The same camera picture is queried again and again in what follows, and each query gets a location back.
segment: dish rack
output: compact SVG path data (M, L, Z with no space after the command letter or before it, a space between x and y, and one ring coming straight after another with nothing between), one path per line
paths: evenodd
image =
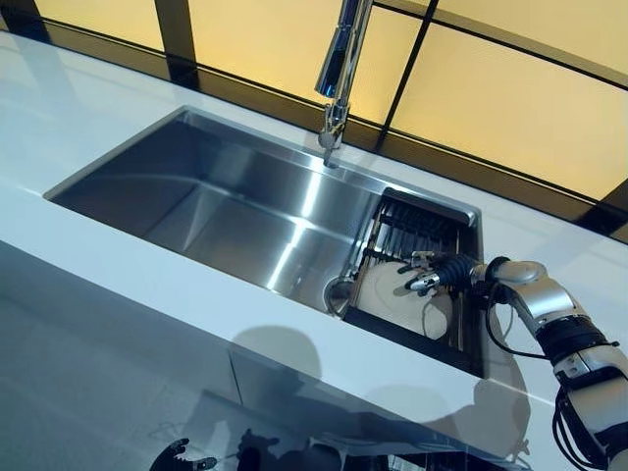
M482 377L481 317L458 292L450 292L453 310L445 335L432 340L360 310L356 302L366 272L385 262L409 262L416 250L466 253L480 258L477 228L468 215L414 195L387 188L370 224L361 252L352 294L342 319L361 329L427 354L444 363Z

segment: sink basin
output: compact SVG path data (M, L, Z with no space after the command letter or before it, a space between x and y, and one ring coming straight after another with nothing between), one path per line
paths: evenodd
M326 288L334 280L357 278L374 214L390 190L441 218L436 226L451 221L448 250L481 258L473 208L328 169L322 159L291 144L190 108L141 132L46 197L328 313ZM394 231L381 234L382 240L399 240ZM458 350L464 343L460 332L445 340Z

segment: robotic arm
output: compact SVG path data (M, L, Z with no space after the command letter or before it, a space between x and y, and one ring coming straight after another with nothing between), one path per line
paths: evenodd
M423 271L407 283L408 289L425 295L430 288L447 286L467 289L468 295L487 295L487 327L497 345L551 362L560 383L552 431L556 444L576 468L628 470L628 359L543 265L506 257L485 265L465 255L414 252L411 265L401 270L417 267ZM494 302L515 308L545 355L517 352L495 339L488 322ZM563 419L588 461L573 450Z

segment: faucet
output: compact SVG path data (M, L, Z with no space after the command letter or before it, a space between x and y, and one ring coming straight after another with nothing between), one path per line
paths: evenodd
M327 167L338 166L332 163L332 152L342 142L349 114L349 93L372 6L373 0L342 0L338 26L316 81L316 91L334 99L325 105L324 124L318 134L318 143L325 149L323 161Z

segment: frosted glass panel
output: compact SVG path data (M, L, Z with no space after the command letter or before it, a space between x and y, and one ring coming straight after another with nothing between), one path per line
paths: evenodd
M626 0L441 0L436 18L460 23L447 14L505 29L628 74Z
M164 50L153 0L36 0L36 4L42 17Z
M602 198L628 177L628 93L432 25L392 126Z
M323 103L314 84L340 0L189 0L198 62ZM351 114L382 123L420 22L374 8L351 91Z

